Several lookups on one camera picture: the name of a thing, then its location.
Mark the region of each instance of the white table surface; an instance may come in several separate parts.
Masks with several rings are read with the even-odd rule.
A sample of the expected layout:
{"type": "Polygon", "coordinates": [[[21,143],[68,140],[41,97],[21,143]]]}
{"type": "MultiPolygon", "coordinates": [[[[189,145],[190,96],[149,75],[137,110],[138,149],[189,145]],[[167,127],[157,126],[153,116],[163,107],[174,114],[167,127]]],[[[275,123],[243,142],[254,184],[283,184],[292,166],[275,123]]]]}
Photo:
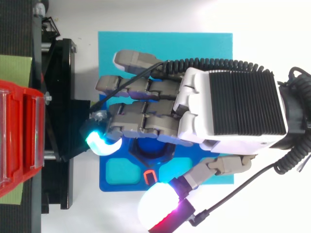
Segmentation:
{"type": "MultiPolygon", "coordinates": [[[[62,37],[78,46],[75,98],[97,100],[98,31],[233,33],[234,59],[264,65],[285,81],[293,66],[311,72],[310,10],[307,0],[50,0],[49,15],[62,37]]],[[[284,154],[263,151],[250,171],[236,175],[235,185],[199,187],[189,200],[202,211],[284,154]]],[[[99,157],[92,153],[74,163],[73,205],[62,211],[50,205],[43,233],[147,232],[137,217],[143,192],[102,192],[99,157]]],[[[270,170],[198,227],[185,223],[176,233],[309,233],[310,195],[311,162],[302,173],[270,170]]]]}

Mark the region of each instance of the blue square mat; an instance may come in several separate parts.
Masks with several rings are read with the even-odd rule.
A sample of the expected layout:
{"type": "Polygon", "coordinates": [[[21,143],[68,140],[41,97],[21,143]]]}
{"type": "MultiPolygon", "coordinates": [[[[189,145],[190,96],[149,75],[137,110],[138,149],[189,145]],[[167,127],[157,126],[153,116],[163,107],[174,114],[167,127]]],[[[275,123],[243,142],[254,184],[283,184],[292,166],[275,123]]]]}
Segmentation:
{"type": "MultiPolygon", "coordinates": [[[[132,74],[118,70],[112,59],[120,50],[137,50],[154,54],[160,60],[185,58],[224,58],[232,59],[231,33],[131,33],[99,32],[99,76],[120,75],[124,78],[132,74]]],[[[133,102],[130,98],[111,98],[107,105],[133,102]]],[[[149,186],[144,172],[150,170],[129,154],[130,139],[124,139],[121,149],[110,156],[100,157],[100,189],[102,191],[142,191],[149,186]]],[[[198,145],[177,146],[174,158],[152,167],[160,182],[168,182],[178,177],[206,157],[219,154],[203,151],[198,145]]],[[[205,184],[233,184],[233,175],[214,176],[205,184]]]]}

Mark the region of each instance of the white led light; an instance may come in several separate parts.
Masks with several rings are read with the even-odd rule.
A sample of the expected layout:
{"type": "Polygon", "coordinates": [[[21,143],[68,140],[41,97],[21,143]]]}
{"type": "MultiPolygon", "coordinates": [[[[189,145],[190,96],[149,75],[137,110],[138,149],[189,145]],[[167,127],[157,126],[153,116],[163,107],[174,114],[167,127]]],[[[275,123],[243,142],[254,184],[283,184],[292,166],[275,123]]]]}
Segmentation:
{"type": "Polygon", "coordinates": [[[116,143],[110,145],[99,136],[98,132],[93,131],[87,137],[86,142],[95,154],[107,156],[120,149],[122,145],[122,138],[120,138],[116,143]]]}
{"type": "Polygon", "coordinates": [[[179,196],[168,183],[156,183],[141,198],[138,218],[148,230],[178,207],[179,196]]]}

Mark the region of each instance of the screw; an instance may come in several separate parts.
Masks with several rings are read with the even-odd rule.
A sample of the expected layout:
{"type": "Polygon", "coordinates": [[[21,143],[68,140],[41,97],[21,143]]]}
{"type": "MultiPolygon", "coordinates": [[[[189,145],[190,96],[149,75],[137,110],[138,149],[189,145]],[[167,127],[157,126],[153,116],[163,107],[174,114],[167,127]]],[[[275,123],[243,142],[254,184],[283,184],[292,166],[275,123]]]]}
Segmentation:
{"type": "Polygon", "coordinates": [[[50,93],[47,91],[44,95],[45,104],[49,105],[50,101],[52,101],[52,96],[50,96],[50,93]]]}
{"type": "Polygon", "coordinates": [[[77,45],[75,44],[71,45],[71,52],[77,53],[77,45]]]}
{"type": "Polygon", "coordinates": [[[45,7],[43,3],[36,3],[33,8],[34,16],[44,18],[45,17],[45,7]]]}

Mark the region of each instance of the red plastic bin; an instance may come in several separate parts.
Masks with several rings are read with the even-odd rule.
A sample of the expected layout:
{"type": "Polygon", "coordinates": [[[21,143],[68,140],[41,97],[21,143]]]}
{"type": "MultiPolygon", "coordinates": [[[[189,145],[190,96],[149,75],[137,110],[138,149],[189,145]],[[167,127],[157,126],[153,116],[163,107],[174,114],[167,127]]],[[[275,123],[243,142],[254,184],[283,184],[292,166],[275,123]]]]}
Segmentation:
{"type": "Polygon", "coordinates": [[[44,127],[43,94],[0,80],[0,197],[42,168],[44,127]]]}

